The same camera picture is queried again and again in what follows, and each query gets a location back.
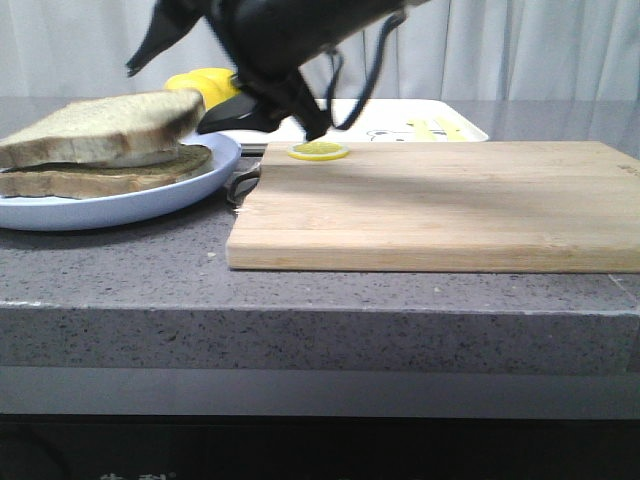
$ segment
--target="white curtain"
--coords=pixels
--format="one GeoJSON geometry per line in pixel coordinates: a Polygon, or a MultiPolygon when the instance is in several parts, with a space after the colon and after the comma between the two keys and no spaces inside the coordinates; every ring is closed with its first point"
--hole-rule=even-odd
{"type": "MultiPolygon", "coordinates": [[[[126,78],[153,3],[0,0],[0,95],[106,96],[161,88],[193,68],[233,68],[200,22],[126,78]]],[[[379,27],[340,46],[347,63],[338,96],[358,94],[379,27]]],[[[640,0],[431,0],[410,9],[386,52],[380,98],[637,100],[640,0]]],[[[322,96],[328,61],[303,72],[322,96]]]]}

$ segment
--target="yellow slice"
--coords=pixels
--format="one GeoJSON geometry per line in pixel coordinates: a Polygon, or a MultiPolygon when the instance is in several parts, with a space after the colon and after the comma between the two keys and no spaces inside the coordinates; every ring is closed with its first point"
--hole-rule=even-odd
{"type": "Polygon", "coordinates": [[[340,143],[320,141],[299,143],[287,149],[290,157],[314,162],[336,160],[345,157],[348,153],[349,149],[340,143]]]}

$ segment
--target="light blue plate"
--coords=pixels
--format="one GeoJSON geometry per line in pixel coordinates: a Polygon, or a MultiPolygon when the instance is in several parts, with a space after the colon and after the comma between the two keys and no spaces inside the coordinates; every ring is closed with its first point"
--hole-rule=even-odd
{"type": "Polygon", "coordinates": [[[112,227],[147,220],[186,207],[215,192],[233,173],[241,147],[219,134],[191,135],[185,144],[213,151],[213,169],[173,185],[110,197],[73,200],[60,197],[0,197],[0,227],[61,231],[112,227]]]}

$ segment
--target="yellow object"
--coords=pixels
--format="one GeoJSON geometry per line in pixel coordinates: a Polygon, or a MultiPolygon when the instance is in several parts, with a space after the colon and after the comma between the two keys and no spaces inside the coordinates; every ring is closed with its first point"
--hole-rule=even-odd
{"type": "Polygon", "coordinates": [[[349,149],[340,143],[320,141],[299,143],[287,149],[290,157],[316,162],[336,160],[345,157],[348,153],[349,149]]]}
{"type": "Polygon", "coordinates": [[[189,73],[180,73],[164,84],[167,90],[193,88],[204,99],[207,110],[236,95],[239,90],[231,83],[233,72],[226,68],[200,68],[189,73]]]}
{"type": "Polygon", "coordinates": [[[411,125],[415,130],[416,140],[418,141],[431,141],[435,142],[436,135],[431,131],[426,120],[421,118],[411,119],[407,122],[407,125],[411,125]]]}
{"type": "Polygon", "coordinates": [[[231,82],[233,72],[228,68],[198,68],[197,70],[191,70],[191,72],[189,73],[194,75],[202,75],[203,77],[208,78],[216,84],[222,94],[227,98],[231,98],[234,95],[240,93],[240,89],[236,88],[235,85],[233,85],[233,83],[231,82]]]}
{"type": "Polygon", "coordinates": [[[462,127],[448,118],[445,117],[436,117],[435,121],[442,127],[444,132],[447,134],[447,139],[450,142],[466,142],[467,137],[462,133],[462,127]]]}

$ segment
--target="bread slice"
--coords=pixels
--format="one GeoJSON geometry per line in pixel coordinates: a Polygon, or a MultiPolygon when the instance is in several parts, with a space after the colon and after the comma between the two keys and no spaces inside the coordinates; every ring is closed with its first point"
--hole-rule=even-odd
{"type": "Polygon", "coordinates": [[[192,89],[72,102],[0,141],[0,168],[43,163],[140,166],[157,162],[204,115],[192,89]]]}
{"type": "Polygon", "coordinates": [[[212,168],[212,153],[202,145],[181,145],[177,159],[146,167],[91,168],[60,163],[0,172],[5,197],[96,198],[170,185],[212,168]]]}

